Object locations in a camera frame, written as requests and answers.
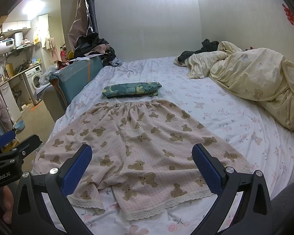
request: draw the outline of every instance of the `floral bedsheet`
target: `floral bedsheet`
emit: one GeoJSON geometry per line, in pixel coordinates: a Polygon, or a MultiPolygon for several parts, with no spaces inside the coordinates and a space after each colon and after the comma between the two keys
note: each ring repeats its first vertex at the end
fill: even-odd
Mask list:
{"type": "MultiPolygon", "coordinates": [[[[210,78],[188,79],[185,76],[188,69],[174,65],[173,61],[174,57],[170,57],[104,67],[73,99],[65,115],[56,122],[50,138],[95,103],[167,99],[243,154],[252,164],[251,173],[256,169],[262,170],[271,198],[294,182],[294,132],[280,126],[255,103],[226,92],[210,78]],[[159,82],[162,88],[154,97],[107,99],[102,95],[106,86],[131,82],[159,82]]],[[[148,219],[125,221],[111,188],[102,190],[100,195],[105,208],[102,214],[95,209],[74,207],[94,234],[191,234],[217,198],[213,195],[183,202],[148,219]]],[[[46,195],[44,197],[55,225],[63,229],[50,200],[46,195]]],[[[221,229],[230,225],[240,197],[238,194],[221,229]]]]}

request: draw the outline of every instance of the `finger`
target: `finger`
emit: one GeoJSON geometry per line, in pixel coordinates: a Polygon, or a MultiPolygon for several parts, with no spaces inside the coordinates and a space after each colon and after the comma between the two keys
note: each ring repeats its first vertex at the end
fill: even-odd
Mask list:
{"type": "Polygon", "coordinates": [[[5,212],[2,218],[6,224],[11,224],[12,210],[8,210],[7,212],[5,212]]]}
{"type": "Polygon", "coordinates": [[[3,187],[3,205],[6,208],[6,210],[12,210],[13,209],[13,194],[8,186],[3,187]]]}

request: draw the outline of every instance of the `folded green fabric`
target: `folded green fabric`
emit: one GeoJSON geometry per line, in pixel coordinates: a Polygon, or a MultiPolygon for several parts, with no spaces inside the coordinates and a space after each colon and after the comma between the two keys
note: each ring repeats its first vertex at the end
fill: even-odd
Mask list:
{"type": "Polygon", "coordinates": [[[114,96],[140,95],[156,96],[162,85],[159,82],[126,83],[106,86],[103,89],[103,96],[110,98],[114,96]]]}

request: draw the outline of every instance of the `kitchen counter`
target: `kitchen counter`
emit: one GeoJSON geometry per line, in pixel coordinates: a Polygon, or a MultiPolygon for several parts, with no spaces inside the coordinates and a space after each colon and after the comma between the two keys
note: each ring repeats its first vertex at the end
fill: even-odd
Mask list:
{"type": "Polygon", "coordinates": [[[24,73],[24,72],[27,72],[28,70],[30,70],[30,69],[32,69],[32,68],[38,66],[38,65],[41,65],[41,63],[35,64],[35,65],[33,65],[33,66],[27,68],[26,70],[23,70],[23,71],[19,72],[18,74],[14,75],[13,77],[9,78],[9,79],[6,80],[6,81],[2,81],[2,82],[0,83],[0,86],[4,85],[5,83],[9,82],[11,79],[14,79],[15,77],[21,75],[21,74],[24,73]]]}

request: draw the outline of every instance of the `washing machine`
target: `washing machine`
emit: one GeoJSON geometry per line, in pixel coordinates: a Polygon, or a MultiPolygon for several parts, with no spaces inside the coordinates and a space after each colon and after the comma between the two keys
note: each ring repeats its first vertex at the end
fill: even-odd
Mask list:
{"type": "Polygon", "coordinates": [[[34,98],[34,93],[40,87],[39,78],[43,74],[43,71],[41,70],[41,66],[37,65],[34,68],[25,72],[24,74],[25,74],[24,81],[27,86],[29,95],[33,101],[33,104],[37,105],[39,103],[40,99],[36,100],[34,98]]]}

